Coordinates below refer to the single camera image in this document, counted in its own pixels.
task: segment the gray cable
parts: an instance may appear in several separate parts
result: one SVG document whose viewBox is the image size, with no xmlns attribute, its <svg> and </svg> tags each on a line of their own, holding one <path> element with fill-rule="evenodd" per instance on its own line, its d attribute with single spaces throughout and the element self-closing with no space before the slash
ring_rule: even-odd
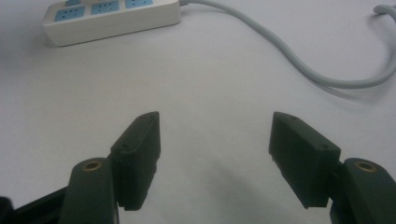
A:
<svg viewBox="0 0 396 224">
<path fill-rule="evenodd" d="M 245 22 L 251 28 L 265 36 L 268 40 L 279 47 L 280 50 L 286 55 L 286 57 L 299 69 L 304 75 L 316 81 L 318 84 L 333 87 L 338 89 L 364 89 L 370 88 L 384 83 L 396 72 L 396 55 L 393 55 L 388 67 L 385 72 L 379 76 L 367 78 L 363 80 L 340 80 L 329 78 L 321 75 L 320 73 L 311 69 L 306 65 L 292 50 L 291 48 L 277 35 L 272 33 L 267 28 L 263 27 L 244 13 L 236 10 L 235 8 L 225 6 L 221 3 L 216 3 L 210 0 L 179 0 L 180 5 L 186 6 L 189 3 L 201 4 L 210 7 L 216 7 L 218 9 L 228 12 L 230 15 L 235 16 L 241 21 Z M 374 12 L 377 14 L 389 14 L 396 22 L 396 9 L 390 6 L 377 6 L 374 8 Z"/>
</svg>

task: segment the electrical outlet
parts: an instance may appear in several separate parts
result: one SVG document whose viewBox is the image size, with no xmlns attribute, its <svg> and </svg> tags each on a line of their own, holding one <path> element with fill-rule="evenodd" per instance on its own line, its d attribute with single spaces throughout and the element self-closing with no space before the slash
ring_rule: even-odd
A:
<svg viewBox="0 0 396 224">
<path fill-rule="evenodd" d="M 67 21 L 84 16 L 85 7 L 70 7 L 56 12 L 55 21 Z"/>
<path fill-rule="evenodd" d="M 56 46 L 67 46 L 179 22 L 178 0 L 81 0 L 49 6 L 43 28 Z"/>
<path fill-rule="evenodd" d="M 120 9 L 119 1 L 111 1 L 94 4 L 91 7 L 91 15 L 117 11 Z"/>
<path fill-rule="evenodd" d="M 152 4 L 152 0 L 125 0 L 125 7 L 144 7 Z"/>
</svg>

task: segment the white power strip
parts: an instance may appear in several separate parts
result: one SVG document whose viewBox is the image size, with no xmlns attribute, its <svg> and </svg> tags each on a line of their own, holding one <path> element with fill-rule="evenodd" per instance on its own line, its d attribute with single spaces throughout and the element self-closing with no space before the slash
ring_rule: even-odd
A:
<svg viewBox="0 0 396 224">
<path fill-rule="evenodd" d="M 178 0 L 76 0 L 50 6 L 43 27 L 56 46 L 67 46 L 179 22 Z"/>
</svg>

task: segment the brass insert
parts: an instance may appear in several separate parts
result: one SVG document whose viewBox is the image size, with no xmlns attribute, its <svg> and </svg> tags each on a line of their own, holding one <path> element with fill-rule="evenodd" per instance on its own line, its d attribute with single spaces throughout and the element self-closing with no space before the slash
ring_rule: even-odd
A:
<svg viewBox="0 0 396 224">
<path fill-rule="evenodd" d="M 86 171 L 86 172 L 94 171 L 94 170 L 99 169 L 101 166 L 102 166 L 102 163 L 100 161 L 90 161 L 84 165 L 84 168 L 82 168 L 82 170 Z"/>
<path fill-rule="evenodd" d="M 355 165 L 359 169 L 361 169 L 361 170 L 363 170 L 365 172 L 368 172 L 368 173 L 375 173 L 376 172 L 376 167 L 373 164 L 369 163 L 369 162 L 357 161 L 357 162 L 355 162 Z"/>
</svg>

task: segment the white table surface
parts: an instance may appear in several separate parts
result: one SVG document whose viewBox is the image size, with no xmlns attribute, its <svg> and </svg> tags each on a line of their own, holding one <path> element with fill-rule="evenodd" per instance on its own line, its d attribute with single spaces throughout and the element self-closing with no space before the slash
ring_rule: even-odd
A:
<svg viewBox="0 0 396 224">
<path fill-rule="evenodd" d="M 138 212 L 120 223 L 323 223 L 268 154 L 272 116 L 299 117 L 396 177 L 396 78 L 323 89 L 238 19 L 181 9 L 181 23 L 55 48 L 41 21 L 56 0 L 0 2 L 0 195 L 15 207 L 67 185 L 80 161 L 106 157 L 139 115 L 160 111 L 162 156 Z M 372 77 L 396 48 L 374 6 L 394 1 L 219 0 L 282 37 L 314 69 Z"/>
</svg>

